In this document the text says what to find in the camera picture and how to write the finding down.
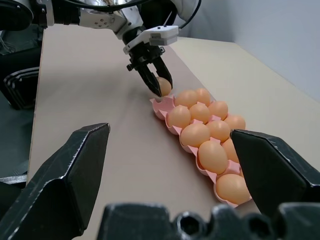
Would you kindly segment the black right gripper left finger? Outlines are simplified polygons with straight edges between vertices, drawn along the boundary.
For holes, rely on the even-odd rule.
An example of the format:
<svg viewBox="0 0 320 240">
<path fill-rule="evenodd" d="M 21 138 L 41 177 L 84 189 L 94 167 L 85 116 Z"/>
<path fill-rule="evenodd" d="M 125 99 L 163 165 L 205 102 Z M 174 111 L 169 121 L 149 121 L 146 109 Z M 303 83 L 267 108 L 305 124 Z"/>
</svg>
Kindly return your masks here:
<svg viewBox="0 0 320 240">
<path fill-rule="evenodd" d="M 88 228 L 104 167 L 108 123 L 74 131 L 25 188 L 0 182 L 0 240 L 72 240 Z"/>
</svg>

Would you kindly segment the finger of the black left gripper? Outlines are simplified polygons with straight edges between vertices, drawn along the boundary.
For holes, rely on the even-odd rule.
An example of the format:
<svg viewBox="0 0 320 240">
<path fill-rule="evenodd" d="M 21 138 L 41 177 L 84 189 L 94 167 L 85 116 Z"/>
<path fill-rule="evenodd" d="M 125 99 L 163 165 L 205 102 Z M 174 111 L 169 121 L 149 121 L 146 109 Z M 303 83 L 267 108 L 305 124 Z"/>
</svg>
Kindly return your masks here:
<svg viewBox="0 0 320 240">
<path fill-rule="evenodd" d="M 166 79 L 170 83 L 171 88 L 172 88 L 173 87 L 172 75 L 170 74 L 164 61 L 161 58 L 155 58 L 152 61 L 152 64 L 154 65 L 154 67 L 156 69 L 157 75 L 161 78 Z"/>
<path fill-rule="evenodd" d="M 141 76 L 143 82 L 158 97 L 162 96 L 160 84 L 156 78 L 156 76 L 149 70 L 146 65 L 136 67 L 136 71 Z"/>
</svg>

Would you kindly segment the white robot body shell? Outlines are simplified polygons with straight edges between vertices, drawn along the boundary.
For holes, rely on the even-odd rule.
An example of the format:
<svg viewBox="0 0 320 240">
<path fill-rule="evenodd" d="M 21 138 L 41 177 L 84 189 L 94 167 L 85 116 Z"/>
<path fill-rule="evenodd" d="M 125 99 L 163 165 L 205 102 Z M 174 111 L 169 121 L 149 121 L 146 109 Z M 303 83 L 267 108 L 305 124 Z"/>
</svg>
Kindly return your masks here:
<svg viewBox="0 0 320 240">
<path fill-rule="evenodd" d="M 170 0 L 177 9 L 178 16 L 184 20 L 184 23 L 179 27 L 186 27 L 197 14 L 202 0 Z"/>
</svg>

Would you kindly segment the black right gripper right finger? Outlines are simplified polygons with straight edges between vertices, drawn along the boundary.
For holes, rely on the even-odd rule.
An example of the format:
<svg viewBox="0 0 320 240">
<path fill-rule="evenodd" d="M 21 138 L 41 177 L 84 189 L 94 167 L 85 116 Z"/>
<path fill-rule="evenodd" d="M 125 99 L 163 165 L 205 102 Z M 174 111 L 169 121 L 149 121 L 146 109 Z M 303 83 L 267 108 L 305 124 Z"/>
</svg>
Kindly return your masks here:
<svg viewBox="0 0 320 240">
<path fill-rule="evenodd" d="M 320 203 L 320 172 L 277 136 L 234 129 L 230 133 L 256 206 L 273 215 L 290 202 Z"/>
</svg>

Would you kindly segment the tan plastic egg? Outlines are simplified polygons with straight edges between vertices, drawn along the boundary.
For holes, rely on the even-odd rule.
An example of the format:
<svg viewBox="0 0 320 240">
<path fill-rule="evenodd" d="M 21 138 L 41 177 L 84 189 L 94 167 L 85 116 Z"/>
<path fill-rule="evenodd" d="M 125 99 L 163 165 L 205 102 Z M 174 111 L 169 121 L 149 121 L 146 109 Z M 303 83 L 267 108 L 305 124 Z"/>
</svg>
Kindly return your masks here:
<svg viewBox="0 0 320 240">
<path fill-rule="evenodd" d="M 175 106 L 185 106 L 190 109 L 198 102 L 198 95 L 195 90 L 184 90 L 180 92 L 174 99 Z"/>
<path fill-rule="evenodd" d="M 207 107 L 211 104 L 211 95 L 205 88 L 197 88 L 195 90 L 197 101 L 205 104 Z"/>
<path fill-rule="evenodd" d="M 236 205 L 241 205 L 251 198 L 245 179 L 237 174 L 221 176 L 216 181 L 216 193 L 221 199 Z"/>
<path fill-rule="evenodd" d="M 209 129 L 210 136 L 224 143 L 230 137 L 231 129 L 229 125 L 222 120 L 214 120 L 206 124 Z"/>
<path fill-rule="evenodd" d="M 230 129 L 246 129 L 246 121 L 241 115 L 228 115 L 224 122 L 228 124 Z"/>
<path fill-rule="evenodd" d="M 190 124 L 190 121 L 191 113 L 186 106 L 178 105 L 168 113 L 167 125 L 169 127 L 175 126 L 184 129 Z"/>
<path fill-rule="evenodd" d="M 195 105 L 191 106 L 190 109 L 191 119 L 196 119 L 198 121 L 203 122 L 206 124 L 210 118 L 210 110 L 208 107 L 201 102 L 197 102 Z"/>
<path fill-rule="evenodd" d="M 215 141 L 205 141 L 198 149 L 198 159 L 202 167 L 217 175 L 228 167 L 228 157 L 224 148 Z"/>
<path fill-rule="evenodd" d="M 211 115 L 219 117 L 222 121 L 228 116 L 229 108 L 225 101 L 216 100 L 209 105 L 208 109 Z"/>
<path fill-rule="evenodd" d="M 172 90 L 172 85 L 170 84 L 170 82 L 167 79 L 159 76 L 157 76 L 156 79 L 159 83 L 161 95 L 168 96 Z"/>
<path fill-rule="evenodd" d="M 208 127 L 202 123 L 193 123 L 182 130 L 180 134 L 180 143 L 183 146 L 198 148 L 202 143 L 210 139 Z"/>
<path fill-rule="evenodd" d="M 223 149 L 226 152 L 226 155 L 228 157 L 229 160 L 235 162 L 235 163 L 239 163 L 239 158 L 237 156 L 233 141 L 231 138 L 229 138 L 228 140 L 226 140 L 223 144 L 222 144 Z"/>
</svg>

